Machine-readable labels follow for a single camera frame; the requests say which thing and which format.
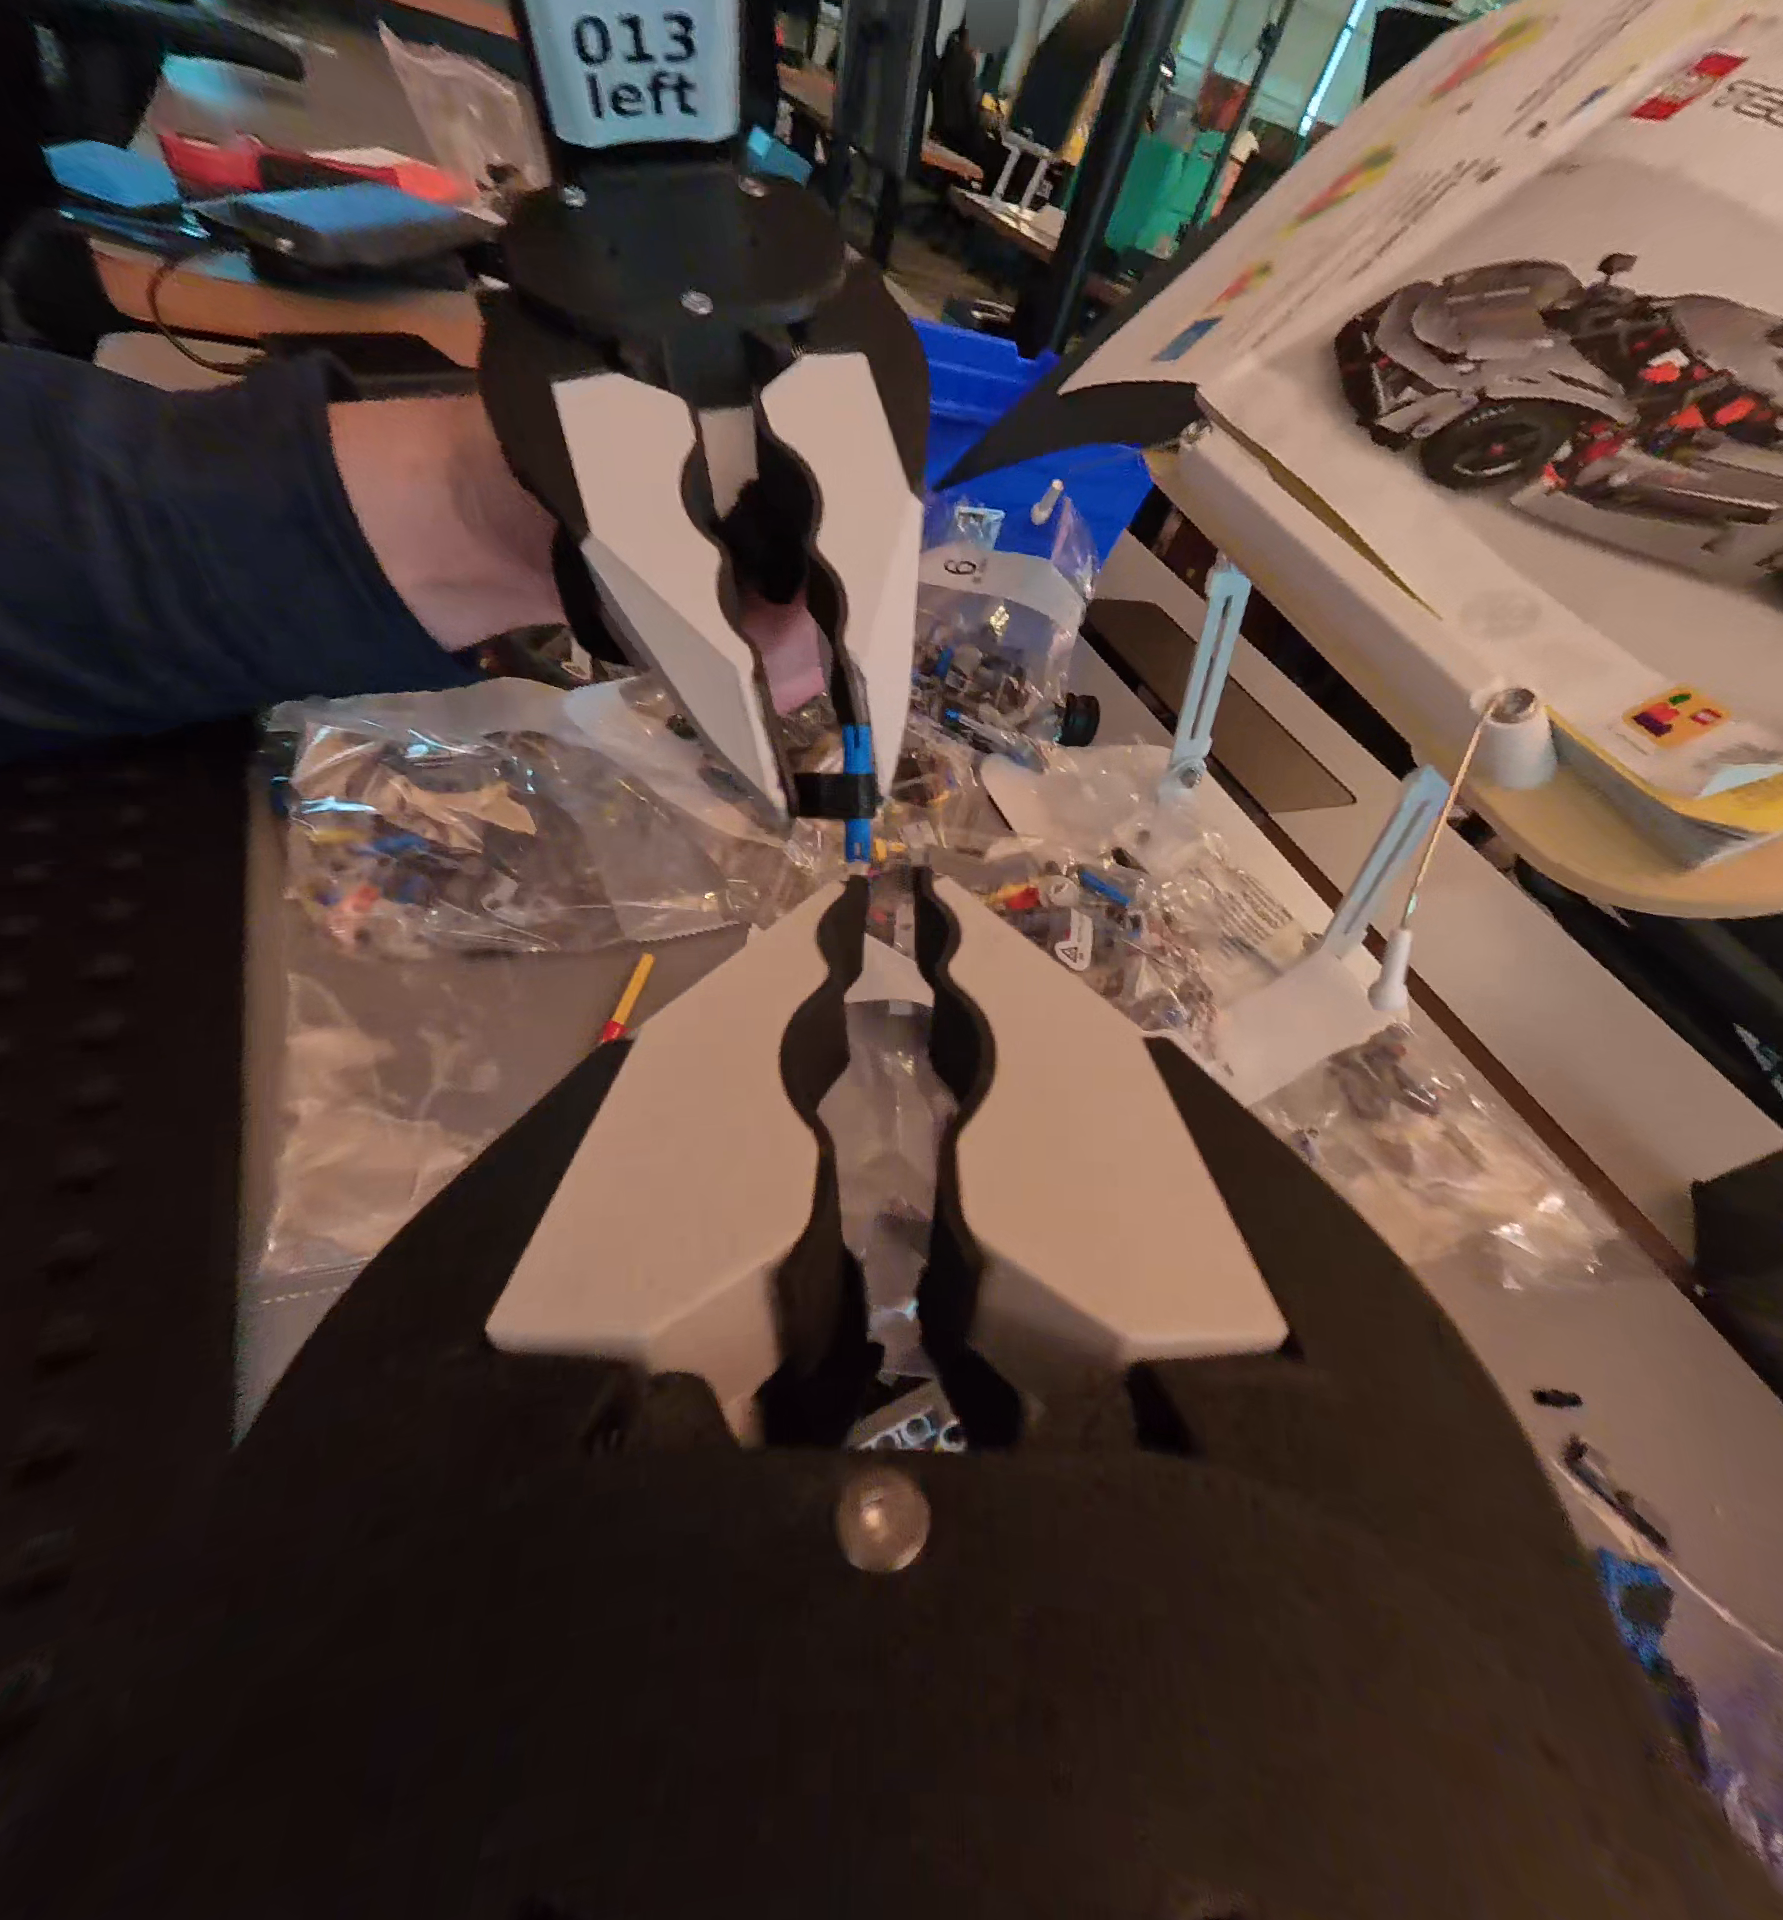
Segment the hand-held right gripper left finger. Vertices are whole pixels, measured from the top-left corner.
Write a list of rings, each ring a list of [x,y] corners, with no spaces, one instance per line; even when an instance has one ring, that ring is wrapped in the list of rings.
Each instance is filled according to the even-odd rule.
[[[881,1349],[822,1105],[870,910],[866,880],[820,888],[619,1043],[493,1347],[702,1379],[772,1445],[848,1437]]]

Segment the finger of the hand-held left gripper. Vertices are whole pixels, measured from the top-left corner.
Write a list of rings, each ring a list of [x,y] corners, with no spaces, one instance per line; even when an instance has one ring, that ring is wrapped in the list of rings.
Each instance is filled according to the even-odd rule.
[[[687,494],[702,453],[690,407],[623,371],[556,379],[551,397],[584,512],[579,550],[601,597],[750,801],[790,821],[758,652],[736,620],[726,552]]]
[[[925,509],[866,355],[811,352],[761,391],[767,440],[811,492],[809,586],[854,716],[899,756],[916,644]]]

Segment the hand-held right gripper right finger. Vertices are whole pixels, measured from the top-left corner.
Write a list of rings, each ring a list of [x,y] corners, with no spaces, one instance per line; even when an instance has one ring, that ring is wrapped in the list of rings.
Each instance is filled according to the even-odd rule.
[[[1149,1362],[1280,1350],[1289,1319],[1167,1070],[1071,969],[934,871],[914,876],[928,1065],[952,1096],[918,1322],[968,1444],[1086,1414]]]

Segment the black blue lego connector assembly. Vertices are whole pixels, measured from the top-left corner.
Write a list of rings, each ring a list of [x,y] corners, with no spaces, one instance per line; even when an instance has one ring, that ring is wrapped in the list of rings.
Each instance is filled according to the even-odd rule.
[[[837,741],[837,770],[793,772],[791,797],[800,818],[839,824],[845,862],[867,871],[875,857],[875,822],[881,807],[873,726],[842,724]]]

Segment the small bag of lego parts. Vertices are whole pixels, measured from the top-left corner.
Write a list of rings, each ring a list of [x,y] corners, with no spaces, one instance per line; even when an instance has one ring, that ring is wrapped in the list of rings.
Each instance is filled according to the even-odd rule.
[[[603,972],[292,950],[254,1029],[247,1280],[308,1290],[377,1255],[581,1057]]]

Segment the lego instruction booklet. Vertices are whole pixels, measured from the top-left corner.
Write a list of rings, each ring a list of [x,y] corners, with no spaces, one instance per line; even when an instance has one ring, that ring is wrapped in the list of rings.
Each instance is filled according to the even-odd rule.
[[[1065,391],[1181,388],[1481,682],[1783,836],[1783,4],[1509,4],[1372,92]]]

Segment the person's left hand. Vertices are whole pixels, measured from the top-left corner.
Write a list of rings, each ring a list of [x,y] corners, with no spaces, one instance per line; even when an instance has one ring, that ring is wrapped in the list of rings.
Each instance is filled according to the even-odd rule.
[[[399,599],[450,652],[561,625],[558,521],[510,467],[478,395],[337,399],[351,512]]]

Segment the blue plastic bin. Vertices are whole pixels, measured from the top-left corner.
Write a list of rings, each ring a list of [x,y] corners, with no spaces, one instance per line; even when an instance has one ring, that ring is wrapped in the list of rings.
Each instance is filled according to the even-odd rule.
[[[928,367],[927,541],[958,531],[958,504],[980,529],[994,519],[1004,552],[1056,560],[1089,577],[1095,599],[1119,593],[1131,578],[1112,560],[1117,541],[1144,509],[1152,479],[1144,453],[1128,446],[1078,446],[994,467],[947,491],[946,474],[1055,367],[1055,355],[1025,359],[999,334],[916,317]]]

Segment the clear bag of grey parts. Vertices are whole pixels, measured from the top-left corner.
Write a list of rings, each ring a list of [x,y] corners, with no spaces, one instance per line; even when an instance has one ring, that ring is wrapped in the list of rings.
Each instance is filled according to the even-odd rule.
[[[1063,482],[1025,509],[964,491],[927,499],[913,711],[1030,770],[1095,742],[1101,707],[1071,687],[1099,552]]]

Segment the clear bag of mixed parts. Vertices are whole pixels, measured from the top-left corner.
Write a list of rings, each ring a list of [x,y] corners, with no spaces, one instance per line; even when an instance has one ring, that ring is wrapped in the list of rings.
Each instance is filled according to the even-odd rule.
[[[649,678],[285,701],[285,890],[344,952],[588,954],[782,917],[845,829],[768,822]]]

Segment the dark blue pouch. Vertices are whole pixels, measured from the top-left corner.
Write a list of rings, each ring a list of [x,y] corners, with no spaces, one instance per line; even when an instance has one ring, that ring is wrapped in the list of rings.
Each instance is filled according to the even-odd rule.
[[[206,220],[255,261],[292,277],[412,274],[493,237],[468,206],[426,201],[377,181],[240,193]]]

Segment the wooden side desk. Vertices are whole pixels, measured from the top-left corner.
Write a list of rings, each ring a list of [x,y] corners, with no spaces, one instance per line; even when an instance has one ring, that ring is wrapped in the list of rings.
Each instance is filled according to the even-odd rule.
[[[89,242],[89,253],[113,307],[194,343],[388,334],[424,340],[460,369],[482,361],[485,327],[470,292],[298,286],[255,277],[239,254],[162,261],[103,236]]]

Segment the black steel column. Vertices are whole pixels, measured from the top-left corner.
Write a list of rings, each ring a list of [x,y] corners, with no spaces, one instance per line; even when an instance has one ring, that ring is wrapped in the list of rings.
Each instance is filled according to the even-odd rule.
[[[1144,110],[1185,12],[1188,1],[1134,1],[1128,9],[1056,249],[1046,273],[1020,300],[1015,343],[1025,359],[1063,351],[1071,340],[1095,254],[1139,146]]]

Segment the red flat packet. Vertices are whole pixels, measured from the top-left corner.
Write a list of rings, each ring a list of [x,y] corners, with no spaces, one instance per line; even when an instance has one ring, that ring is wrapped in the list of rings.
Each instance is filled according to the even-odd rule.
[[[390,148],[295,149],[254,132],[157,130],[159,153],[187,195],[292,190],[377,183],[438,204],[470,204],[478,189],[440,163]]]

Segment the black perforated board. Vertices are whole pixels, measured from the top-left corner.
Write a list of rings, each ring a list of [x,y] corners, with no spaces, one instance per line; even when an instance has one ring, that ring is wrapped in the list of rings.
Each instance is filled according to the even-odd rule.
[[[0,1828],[229,1445],[250,759],[0,768]]]

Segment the light blue flat packet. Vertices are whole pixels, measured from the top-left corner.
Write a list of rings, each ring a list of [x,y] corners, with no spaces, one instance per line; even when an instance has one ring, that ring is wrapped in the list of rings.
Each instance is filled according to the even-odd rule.
[[[46,143],[42,157],[64,204],[159,220],[175,217],[186,202],[175,172],[159,151],[69,139]]]

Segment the small bag of blue parts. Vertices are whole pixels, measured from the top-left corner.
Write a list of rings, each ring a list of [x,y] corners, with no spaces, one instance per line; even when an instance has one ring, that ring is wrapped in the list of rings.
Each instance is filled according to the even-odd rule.
[[[1555,1479],[1673,1756],[1783,1888],[1783,1646],[1684,1569],[1663,1519],[1584,1435],[1560,1442]]]

